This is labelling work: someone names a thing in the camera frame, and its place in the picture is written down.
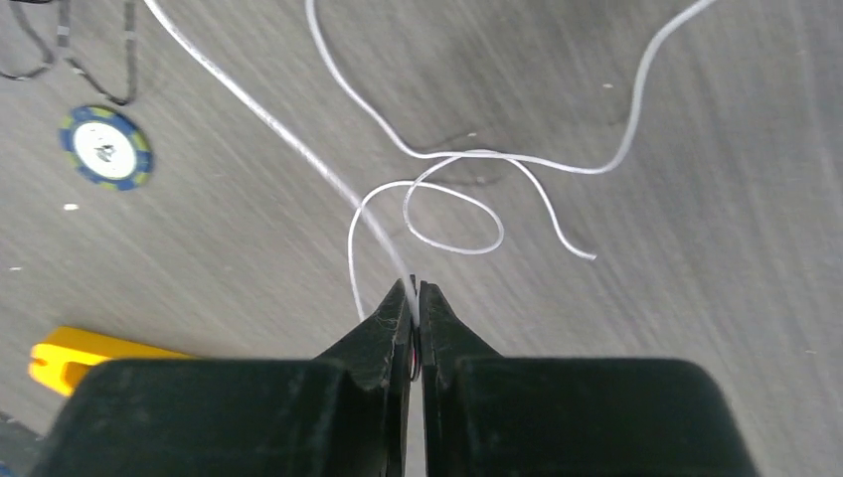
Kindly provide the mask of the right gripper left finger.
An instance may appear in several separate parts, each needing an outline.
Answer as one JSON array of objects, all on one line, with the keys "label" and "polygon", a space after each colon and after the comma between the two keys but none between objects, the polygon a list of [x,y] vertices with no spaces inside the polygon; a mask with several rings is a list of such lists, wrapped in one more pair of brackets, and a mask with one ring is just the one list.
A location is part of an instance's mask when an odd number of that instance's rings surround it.
[{"label": "right gripper left finger", "polygon": [[308,360],[130,359],[96,366],[36,476],[400,476],[412,367],[401,283]]}]

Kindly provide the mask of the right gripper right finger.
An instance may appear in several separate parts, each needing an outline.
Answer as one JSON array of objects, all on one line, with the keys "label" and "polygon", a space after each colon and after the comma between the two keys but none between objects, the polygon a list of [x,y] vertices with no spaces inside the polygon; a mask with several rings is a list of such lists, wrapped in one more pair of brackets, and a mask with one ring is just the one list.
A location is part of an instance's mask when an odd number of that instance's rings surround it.
[{"label": "right gripper right finger", "polygon": [[431,476],[755,476],[715,380],[666,358],[513,358],[420,285]]}]

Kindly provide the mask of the yellow triangular plastic piece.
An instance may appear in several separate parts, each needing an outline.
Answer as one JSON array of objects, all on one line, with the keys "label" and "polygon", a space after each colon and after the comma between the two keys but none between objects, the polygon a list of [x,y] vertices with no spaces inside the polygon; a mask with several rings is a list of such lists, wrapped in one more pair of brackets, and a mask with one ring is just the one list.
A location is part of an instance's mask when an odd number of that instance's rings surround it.
[{"label": "yellow triangular plastic piece", "polygon": [[62,326],[30,352],[29,376],[66,398],[99,364],[120,359],[190,359],[190,355]]}]

